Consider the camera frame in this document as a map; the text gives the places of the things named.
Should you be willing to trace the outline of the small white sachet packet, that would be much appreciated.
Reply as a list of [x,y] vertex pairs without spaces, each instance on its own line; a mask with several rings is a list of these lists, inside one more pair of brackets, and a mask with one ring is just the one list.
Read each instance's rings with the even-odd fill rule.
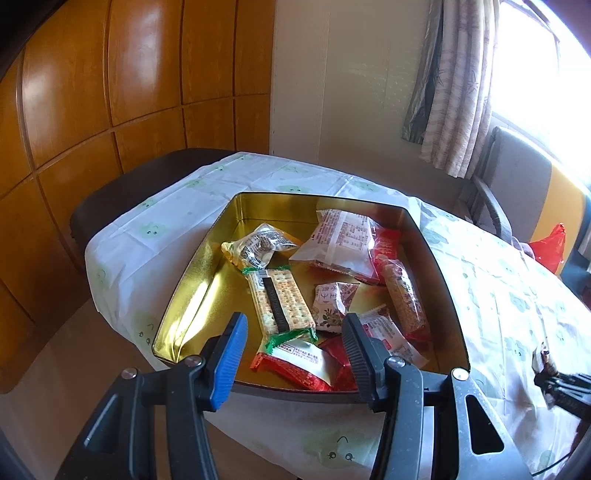
[[380,340],[391,355],[399,356],[418,368],[428,364],[428,360],[401,334],[386,304],[363,313],[360,321],[367,335]]

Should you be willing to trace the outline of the small dark red candy wrapper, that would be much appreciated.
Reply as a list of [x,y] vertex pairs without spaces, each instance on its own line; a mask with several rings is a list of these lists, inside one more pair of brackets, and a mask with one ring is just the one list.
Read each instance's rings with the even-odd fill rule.
[[349,357],[346,354],[345,346],[342,344],[342,336],[331,337],[320,344],[320,348],[328,353],[337,362],[335,373],[332,374],[332,390],[334,391],[356,391],[355,377]]

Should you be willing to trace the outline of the red white wafer packet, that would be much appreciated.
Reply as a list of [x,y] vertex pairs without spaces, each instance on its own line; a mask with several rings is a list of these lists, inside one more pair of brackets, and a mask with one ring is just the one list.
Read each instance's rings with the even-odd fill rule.
[[342,364],[331,354],[314,344],[293,339],[254,355],[252,371],[266,371],[283,378],[294,387],[310,391],[332,391],[342,370]]

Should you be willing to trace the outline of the red-ended cracker stick packet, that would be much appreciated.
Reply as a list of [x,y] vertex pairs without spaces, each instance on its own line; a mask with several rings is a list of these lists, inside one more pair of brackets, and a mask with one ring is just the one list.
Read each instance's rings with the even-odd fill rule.
[[414,342],[429,342],[428,320],[405,265],[398,259],[379,255],[377,270],[386,284],[404,336]]

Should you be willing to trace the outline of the floral white red snack packet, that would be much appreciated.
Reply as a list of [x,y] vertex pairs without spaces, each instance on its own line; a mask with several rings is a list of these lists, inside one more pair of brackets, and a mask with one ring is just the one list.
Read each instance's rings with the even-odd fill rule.
[[342,320],[349,313],[353,297],[359,289],[358,283],[332,282],[315,287],[315,299],[311,315],[317,329],[329,333],[342,332]]

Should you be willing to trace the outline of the green-ended cracker packet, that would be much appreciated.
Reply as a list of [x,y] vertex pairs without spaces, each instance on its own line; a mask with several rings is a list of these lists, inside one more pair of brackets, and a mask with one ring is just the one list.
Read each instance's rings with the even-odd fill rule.
[[264,352],[293,339],[318,342],[315,319],[289,266],[249,268],[242,274],[249,283]]

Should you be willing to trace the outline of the yellow clear snack packet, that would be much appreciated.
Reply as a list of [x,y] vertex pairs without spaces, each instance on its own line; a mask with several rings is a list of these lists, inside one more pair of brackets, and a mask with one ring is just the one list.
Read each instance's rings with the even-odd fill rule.
[[266,269],[274,253],[291,251],[300,245],[301,241],[294,236],[262,223],[238,240],[222,242],[221,252],[238,270]]

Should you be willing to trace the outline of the large clear bread packet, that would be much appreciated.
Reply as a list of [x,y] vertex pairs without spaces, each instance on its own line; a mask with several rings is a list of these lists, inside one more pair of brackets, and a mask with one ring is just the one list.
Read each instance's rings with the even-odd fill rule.
[[290,261],[315,264],[369,284],[379,283],[373,252],[382,227],[368,216],[344,210],[322,209],[317,216],[317,227]]

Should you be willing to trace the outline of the brown chocolate cake packet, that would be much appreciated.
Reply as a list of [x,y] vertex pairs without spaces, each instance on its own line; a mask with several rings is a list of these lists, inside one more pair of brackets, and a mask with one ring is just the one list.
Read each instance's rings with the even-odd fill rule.
[[532,354],[532,369],[534,371],[534,383],[541,390],[547,407],[552,409],[556,404],[554,387],[558,380],[559,372],[545,343],[542,343],[534,350]]

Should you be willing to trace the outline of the white patterned tablecloth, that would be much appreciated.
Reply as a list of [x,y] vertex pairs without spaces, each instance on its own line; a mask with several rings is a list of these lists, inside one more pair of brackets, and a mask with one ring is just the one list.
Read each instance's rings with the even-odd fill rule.
[[590,313],[537,262],[415,197],[286,158],[184,150],[140,166],[86,199],[72,229],[85,246],[97,311],[155,369],[156,328],[190,257],[242,191],[318,194],[407,208],[449,287],[471,375],[529,470],[553,479],[574,457],[576,417],[548,407],[534,383],[536,347],[566,373],[590,370]]

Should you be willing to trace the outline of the red plastic bag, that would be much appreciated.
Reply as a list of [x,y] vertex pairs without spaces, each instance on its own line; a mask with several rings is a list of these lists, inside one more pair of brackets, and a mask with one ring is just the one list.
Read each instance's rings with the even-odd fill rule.
[[535,260],[552,274],[556,274],[563,263],[565,245],[566,229],[562,223],[558,223],[547,237],[529,244]]

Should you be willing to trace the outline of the striped beige curtain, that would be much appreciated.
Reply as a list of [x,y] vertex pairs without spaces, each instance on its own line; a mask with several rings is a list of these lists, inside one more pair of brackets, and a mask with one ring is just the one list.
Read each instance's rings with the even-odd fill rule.
[[402,138],[453,178],[477,167],[492,118],[498,1],[432,1]]

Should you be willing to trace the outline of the wooden wall panelling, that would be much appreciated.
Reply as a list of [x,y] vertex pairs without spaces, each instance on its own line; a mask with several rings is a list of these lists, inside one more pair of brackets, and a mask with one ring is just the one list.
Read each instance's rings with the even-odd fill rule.
[[1,75],[1,389],[87,299],[69,220],[184,147],[270,149],[272,1],[68,1]]

